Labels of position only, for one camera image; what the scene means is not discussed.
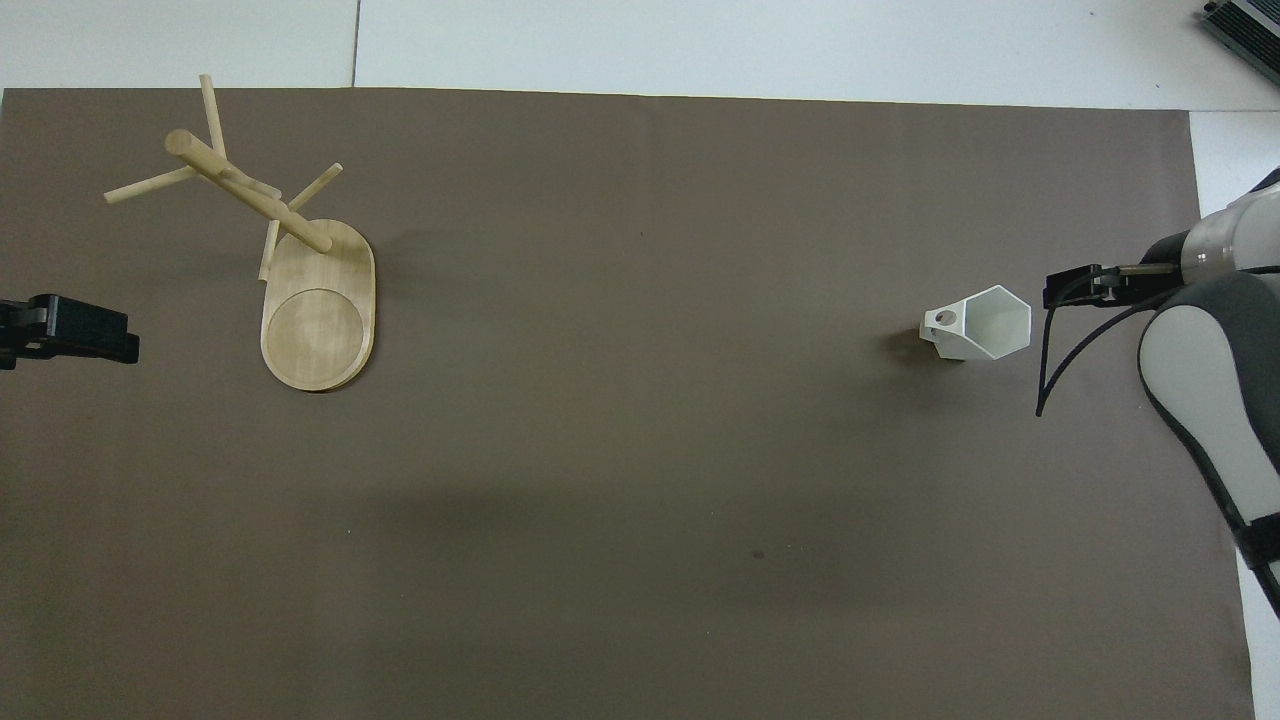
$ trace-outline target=white mug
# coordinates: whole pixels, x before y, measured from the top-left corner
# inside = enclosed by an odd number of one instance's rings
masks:
[[[1004,286],[924,313],[920,338],[948,360],[996,360],[1032,342],[1032,307]]]

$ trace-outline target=white floor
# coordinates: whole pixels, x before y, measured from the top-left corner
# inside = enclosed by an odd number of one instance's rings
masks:
[[[220,87],[1184,109],[1208,213],[1280,164],[1280,87],[1194,26],[1201,4],[0,0],[0,88],[207,72]],[[1280,621],[1252,577],[1242,593],[1257,717],[1280,720]]]

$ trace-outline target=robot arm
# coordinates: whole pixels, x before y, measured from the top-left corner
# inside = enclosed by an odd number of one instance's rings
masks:
[[[1280,275],[1188,286],[1147,325],[1138,369],[1280,615]]]
[[[128,325],[124,313],[61,295],[0,300],[0,370],[13,370],[19,357],[58,355],[137,363],[138,336],[127,332]]]
[[[1044,348],[1064,305],[1156,310],[1138,347],[1143,388],[1194,457],[1245,565],[1280,616],[1280,168],[1225,209],[1155,243],[1138,265],[1046,278]]]

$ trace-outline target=black cable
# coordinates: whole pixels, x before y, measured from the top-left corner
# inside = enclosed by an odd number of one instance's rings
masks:
[[[1280,265],[1262,265],[1262,266],[1258,266],[1258,268],[1245,268],[1245,269],[1243,269],[1240,272],[1242,273],[1251,273],[1251,274],[1254,274],[1254,275],[1276,274],[1276,273],[1280,273]],[[1091,273],[1089,275],[1085,275],[1085,277],[1082,277],[1082,278],[1076,278],[1075,281],[1071,281],[1070,283],[1068,283],[1066,287],[1064,287],[1053,297],[1053,301],[1050,304],[1048,314],[1044,315],[1044,332],[1043,332],[1043,337],[1041,338],[1042,343],[1041,343],[1039,386],[1037,387],[1037,393],[1036,393],[1036,416],[1037,418],[1042,416],[1042,414],[1044,413],[1044,404],[1048,402],[1048,396],[1050,396],[1051,392],[1053,392],[1053,386],[1057,384],[1059,378],[1062,377],[1062,373],[1066,372],[1066,368],[1071,364],[1071,361],[1075,360],[1076,356],[1080,355],[1080,352],[1084,352],[1084,348],[1087,348],[1089,345],[1092,345],[1093,341],[1098,340],[1098,337],[1101,337],[1102,333],[1105,333],[1108,329],[1114,328],[1119,323],[1124,322],[1126,318],[1132,318],[1133,315],[1137,315],[1138,313],[1144,313],[1147,310],[1156,309],[1157,306],[1160,306],[1161,304],[1164,304],[1166,300],[1169,300],[1170,297],[1172,297],[1175,293],[1178,293],[1178,291],[1180,291],[1180,290],[1183,290],[1185,287],[1185,286],[1179,286],[1179,287],[1175,287],[1175,288],[1166,290],[1165,292],[1161,292],[1158,295],[1155,295],[1155,296],[1152,296],[1152,297],[1149,297],[1149,299],[1147,299],[1147,300],[1144,300],[1144,301],[1142,301],[1142,302],[1139,302],[1137,305],[1130,306],[1128,310],[1116,314],[1114,318],[1108,319],[1107,322],[1105,322],[1101,325],[1098,325],[1097,328],[1094,328],[1093,332],[1091,332],[1088,336],[1085,336],[1084,340],[1082,340],[1080,342],[1078,342],[1075,345],[1075,347],[1073,347],[1071,351],[1066,354],[1066,357],[1062,359],[1062,361],[1059,364],[1057,369],[1053,370],[1053,374],[1050,377],[1048,382],[1046,383],[1044,382],[1044,374],[1048,370],[1048,337],[1050,337],[1050,327],[1053,323],[1053,311],[1057,310],[1059,307],[1066,306],[1066,305],[1062,304],[1062,300],[1071,291],[1074,291],[1075,288],[1083,286],[1087,282],[1092,282],[1092,281],[1094,281],[1094,279],[1097,279],[1100,277],[1105,277],[1105,275],[1108,275],[1108,274],[1112,274],[1112,275],[1120,274],[1120,268],[1105,268],[1102,270],[1097,270],[1094,273]]]
[[[1075,292],[1078,288],[1084,287],[1087,283],[1092,283],[1098,278],[1119,274],[1120,268],[1102,268],[1101,270],[1094,270],[1062,286],[1062,290],[1057,291],[1057,295],[1055,295],[1053,300],[1050,301],[1048,313],[1044,315],[1044,331],[1041,333],[1041,374],[1039,382],[1036,383],[1037,418],[1039,418],[1041,413],[1044,411],[1044,401],[1048,400],[1048,395],[1044,392],[1044,374],[1048,372],[1048,334],[1050,329],[1053,327],[1053,313],[1062,306],[1062,301],[1066,296]]]
[[[1117,324],[1120,324],[1125,319],[1132,318],[1132,316],[1137,315],[1138,313],[1146,313],[1147,310],[1153,310],[1153,309],[1158,307],[1160,305],[1162,305],[1166,300],[1169,300],[1170,297],[1172,297],[1180,290],[1183,290],[1183,288],[1181,287],[1174,287],[1174,288],[1166,290],[1165,292],[1161,292],[1160,295],[1153,295],[1153,296],[1148,297],[1147,300],[1143,300],[1142,302],[1130,306],[1129,309],[1124,310],[1123,313],[1115,314],[1114,316],[1111,316],[1110,319],[1107,319],[1107,322],[1105,322],[1101,325],[1098,325],[1097,328],[1094,328],[1093,332],[1091,332],[1089,334],[1084,336],[1084,340],[1082,340],[1080,342],[1075,343],[1075,347],[1073,347],[1071,351],[1066,354],[1066,357],[1064,357],[1062,361],[1057,365],[1057,369],[1053,370],[1053,375],[1050,377],[1048,383],[1044,383],[1043,379],[1041,380],[1041,391],[1039,391],[1039,396],[1038,396],[1037,402],[1036,402],[1036,416],[1039,418],[1041,414],[1044,413],[1044,404],[1048,402],[1048,396],[1050,396],[1051,392],[1053,392],[1053,386],[1057,384],[1057,379],[1061,378],[1062,373],[1066,372],[1068,365],[1070,365],[1071,361],[1076,359],[1076,356],[1079,356],[1082,352],[1084,352],[1085,347],[1088,347],[1089,345],[1092,345],[1093,341],[1096,341],[1100,337],[1102,337],[1102,333],[1105,333],[1105,332],[1110,331],[1111,328],[1116,327]]]

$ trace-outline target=black device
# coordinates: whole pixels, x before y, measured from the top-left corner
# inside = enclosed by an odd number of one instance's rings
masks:
[[[19,357],[58,355],[137,363],[138,336],[128,327],[124,313],[61,295],[0,300],[0,370],[13,370]]]

